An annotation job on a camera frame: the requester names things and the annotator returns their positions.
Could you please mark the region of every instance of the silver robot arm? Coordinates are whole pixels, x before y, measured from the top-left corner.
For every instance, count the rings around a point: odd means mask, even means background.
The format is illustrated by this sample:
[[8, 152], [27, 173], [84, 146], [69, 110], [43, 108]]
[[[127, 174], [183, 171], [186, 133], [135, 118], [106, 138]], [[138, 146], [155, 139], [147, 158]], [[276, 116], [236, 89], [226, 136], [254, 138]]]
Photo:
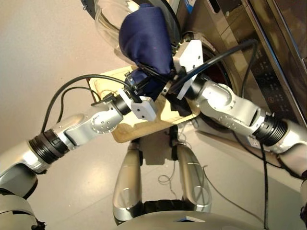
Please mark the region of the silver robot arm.
[[241, 135], [257, 139], [277, 154], [285, 170], [303, 180], [301, 218], [307, 225], [307, 129], [290, 120], [277, 119], [251, 101], [236, 96], [224, 84], [208, 80], [194, 95], [203, 114]]
[[44, 223], [36, 220], [26, 201], [37, 185], [36, 174], [45, 173], [68, 151], [113, 131], [130, 111], [140, 119], [154, 120], [153, 100], [140, 98], [142, 102], [135, 103], [121, 91], [0, 154], [0, 229], [43, 230]]

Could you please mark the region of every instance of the black wire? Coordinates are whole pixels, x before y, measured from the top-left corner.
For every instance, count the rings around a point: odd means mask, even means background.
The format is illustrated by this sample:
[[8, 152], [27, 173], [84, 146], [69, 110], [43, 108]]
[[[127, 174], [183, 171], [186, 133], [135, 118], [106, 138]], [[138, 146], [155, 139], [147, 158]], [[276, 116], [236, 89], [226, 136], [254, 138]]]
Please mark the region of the black wire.
[[265, 157], [265, 152], [263, 149], [263, 144], [260, 143], [261, 153], [263, 157], [263, 169], [264, 169], [264, 229], [268, 230], [268, 216], [269, 216], [269, 183], [268, 183], [268, 168], [267, 168], [267, 161]]
[[[255, 59], [255, 56], [256, 56], [256, 52], [257, 52], [257, 49], [253, 49], [253, 54], [252, 54], [252, 57], [251, 57], [251, 60], [249, 62], [249, 65], [248, 65], [248, 69], [246, 71], [246, 74], [244, 76], [244, 79], [243, 79], [243, 82], [242, 82], [242, 87], [241, 87], [241, 93], [240, 93], [240, 96], [242, 98], [244, 98], [244, 90], [245, 90], [245, 86], [246, 86], [246, 82], [247, 82], [247, 79], [248, 79], [248, 74], [249, 74], [249, 69], [251, 67], [251, 64], [254, 62], [254, 59]], [[240, 145], [242, 145], [242, 147], [247, 150], [249, 153], [253, 154], [254, 156], [260, 158], [259, 156], [257, 156], [255, 153], [253, 153], [252, 151], [250, 151], [240, 140], [239, 138], [237, 137], [237, 135], [233, 132], [236, 140], [238, 141], [238, 143]], [[277, 167], [276, 165], [273, 165], [269, 162], [267, 162], [266, 160], [266, 155], [265, 155], [265, 151], [264, 151], [264, 148], [263, 148], [263, 144], [260, 143], [260, 149], [261, 149], [261, 153], [262, 153], [262, 159], [263, 160], [263, 170], [264, 170], [264, 221], [263, 221], [263, 228], [265, 230], [269, 230], [269, 226], [268, 226], [268, 215], [269, 215], [269, 185], [268, 185], [268, 168], [267, 168], [267, 163], [272, 165], [272, 166], [275, 166]]]
[[250, 68], [251, 68], [251, 66], [254, 63], [255, 58], [256, 58], [257, 46], [258, 46], [258, 44], [256, 46], [254, 46], [253, 53], [252, 53], [252, 56], [251, 56], [249, 64], [248, 64], [248, 68], [247, 68], [246, 73], [244, 75], [244, 79], [243, 79], [242, 86], [241, 86], [241, 93], [240, 93], [240, 97], [242, 97], [242, 98], [244, 98], [244, 91], [245, 91], [246, 82], [248, 80], [248, 74], [249, 74]]
[[59, 113], [59, 117], [58, 117], [58, 120], [57, 120], [57, 123], [61, 121], [62, 119], [62, 116], [63, 116], [63, 112], [64, 112], [64, 96], [67, 92], [69, 92], [70, 90], [74, 90], [74, 89], [84, 89], [84, 90], [89, 90], [90, 92], [94, 93], [99, 101], [101, 101], [101, 97], [99, 96], [98, 93], [96, 93], [96, 91], [90, 89], [90, 88], [87, 88], [87, 87], [83, 87], [83, 86], [75, 86], [75, 87], [71, 87], [71, 88], [68, 88], [66, 89], [62, 95], [61, 95], [61, 109], [60, 109], [60, 113]]
[[254, 213], [252, 213], [252, 212], [246, 210], [245, 208], [241, 207], [240, 205], [237, 205], [235, 202], [229, 200], [229, 199], [226, 198], [223, 194], [221, 194], [221, 193], [219, 192], [219, 190], [217, 190], [217, 188], [216, 188], [216, 187], [212, 184], [212, 182], [209, 180], [209, 178], [208, 178], [208, 176], [207, 176], [207, 174], [206, 174], [206, 172], [205, 172], [205, 166], [202, 167], [202, 170], [203, 170], [203, 173], [205, 174], [205, 177], [207, 178], [208, 183], [212, 186], [212, 188], [217, 192], [218, 195], [220, 195], [222, 198], [224, 198], [226, 201], [228, 201], [229, 203], [233, 204], [233, 205], [236, 206], [237, 208], [239, 208], [239, 209], [245, 211], [246, 213], [252, 215], [254, 218], [256, 218], [257, 220], [259, 220], [261, 223], [264, 223], [264, 221], [263, 221], [260, 217], [258, 217], [256, 214], [254, 214]]
[[126, 86], [128, 88], [128, 91], [132, 97], [132, 99], [139, 103], [140, 102], [140, 98], [137, 97], [135, 95], [135, 93], [133, 92], [133, 89], [131, 88], [130, 85], [128, 85], [126, 82], [122, 81], [122, 80], [119, 80], [119, 79], [116, 79], [116, 78], [113, 78], [113, 77], [110, 77], [110, 76], [106, 76], [106, 75], [101, 75], [101, 74], [87, 74], [87, 75], [83, 75], [83, 76], [79, 76], [79, 77], [76, 77], [70, 81], [68, 81], [67, 83], [65, 83], [64, 85], [62, 85], [57, 91], [56, 93], [53, 95], [50, 103], [49, 103], [49, 106], [47, 108], [47, 111], [46, 111], [46, 114], [45, 114], [45, 118], [44, 118], [44, 122], [43, 122], [43, 126], [42, 126], [42, 129], [41, 129], [41, 133], [43, 133], [46, 129], [46, 126], [47, 126], [47, 122], [48, 122], [48, 119], [49, 119], [49, 116], [50, 116], [50, 112], [51, 112], [51, 109], [52, 109], [52, 106], [54, 105], [57, 97], [63, 92], [63, 90], [65, 90], [68, 86], [70, 86], [71, 84], [77, 82], [77, 81], [80, 81], [80, 80], [83, 80], [83, 79], [88, 79], [88, 78], [101, 78], [101, 79], [106, 79], [106, 80], [110, 80], [110, 81], [115, 81], [117, 83], [120, 83], [124, 86]]
[[[246, 147], [243, 142], [238, 138], [238, 136], [236, 135], [236, 133], [233, 131], [232, 134], [234, 135], [235, 139], [237, 140], [237, 142], [247, 151], [249, 152], [250, 154], [252, 154], [253, 156], [257, 157], [258, 159], [260, 160], [263, 160], [262, 157], [258, 156], [256, 153], [252, 152], [248, 147]], [[280, 166], [278, 165], [275, 165], [275, 164], [272, 164], [270, 162], [267, 162], [269, 165], [273, 166], [273, 167], [276, 167], [276, 168], [279, 168], [281, 169]]]
[[174, 93], [175, 91], [177, 91], [186, 81], [188, 81], [189, 79], [191, 79], [194, 75], [199, 74], [200, 72], [204, 71], [205, 69], [207, 69], [208, 67], [210, 67], [211, 65], [214, 65], [215, 63], [219, 62], [221, 59], [239, 51], [242, 50], [244, 48], [247, 48], [249, 46], [253, 46], [253, 55], [249, 61], [248, 64], [248, 68], [246, 70], [246, 74], [244, 76], [244, 79], [247, 79], [247, 76], [249, 74], [250, 68], [254, 62], [255, 56], [256, 56], [256, 52], [257, 52], [257, 48], [258, 48], [258, 42], [256, 39], [250, 39], [247, 40], [241, 44], [239, 44], [238, 46], [235, 46], [221, 54], [216, 55], [215, 57], [209, 59], [208, 61], [206, 61], [205, 63], [203, 63], [202, 65], [192, 69], [191, 71], [189, 71], [187, 73], [186, 76], [184, 76], [183, 78], [181, 78], [178, 82], [176, 82], [174, 85], [171, 86], [171, 88], [169, 89], [168, 93]]

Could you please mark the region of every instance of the washing machine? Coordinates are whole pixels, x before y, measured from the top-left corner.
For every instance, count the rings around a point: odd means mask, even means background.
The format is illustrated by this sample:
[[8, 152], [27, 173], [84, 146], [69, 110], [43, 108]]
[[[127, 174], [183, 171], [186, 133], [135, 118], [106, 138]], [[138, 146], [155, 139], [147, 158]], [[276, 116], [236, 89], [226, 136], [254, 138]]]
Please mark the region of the washing machine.
[[[306, 126], [306, 9], [306, 0], [181, 0], [176, 16], [183, 39], [202, 41], [205, 59], [245, 40], [258, 40], [246, 98], [276, 117]], [[237, 52], [203, 74], [239, 94], [250, 58], [251, 49]], [[235, 140], [204, 115], [196, 121], [201, 132]], [[259, 147], [251, 138], [240, 139]]]

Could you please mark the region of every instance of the tile floor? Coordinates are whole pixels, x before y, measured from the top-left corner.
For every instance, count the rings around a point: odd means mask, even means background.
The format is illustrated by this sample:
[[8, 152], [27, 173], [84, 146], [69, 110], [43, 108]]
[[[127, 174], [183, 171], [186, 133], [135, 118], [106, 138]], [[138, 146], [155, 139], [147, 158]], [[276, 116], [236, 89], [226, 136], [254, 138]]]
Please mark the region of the tile floor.
[[[87, 73], [101, 73], [127, 65], [95, 31], [94, 22], [75, 0], [2, 1], [0, 7], [0, 152], [38, 134], [47, 104], [66, 81]], [[87, 92], [65, 98], [64, 117], [84, 111]], [[59, 112], [55, 104], [49, 127]], [[262, 173], [230, 156], [228, 146], [186, 129], [187, 141], [215, 186], [228, 198], [262, 216]], [[111, 229], [112, 192], [127, 143], [103, 135], [55, 162], [29, 202], [48, 230]], [[157, 177], [170, 175], [173, 163], [142, 166], [143, 199], [170, 198], [169, 187]], [[178, 165], [173, 189], [181, 197]], [[215, 191], [212, 212], [255, 226], [253, 218], [224, 201]], [[270, 180], [270, 229], [302, 230], [298, 192]]]

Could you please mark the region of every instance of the navy blue cloth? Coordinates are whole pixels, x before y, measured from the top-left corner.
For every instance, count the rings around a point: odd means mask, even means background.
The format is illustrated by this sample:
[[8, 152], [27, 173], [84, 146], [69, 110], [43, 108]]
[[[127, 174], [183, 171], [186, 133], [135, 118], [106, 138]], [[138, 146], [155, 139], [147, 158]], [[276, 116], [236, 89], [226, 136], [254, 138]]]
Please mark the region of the navy blue cloth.
[[142, 63], [150, 66], [163, 75], [171, 71], [171, 44], [159, 7], [141, 4], [137, 11], [129, 14], [119, 31], [119, 47], [137, 65]]

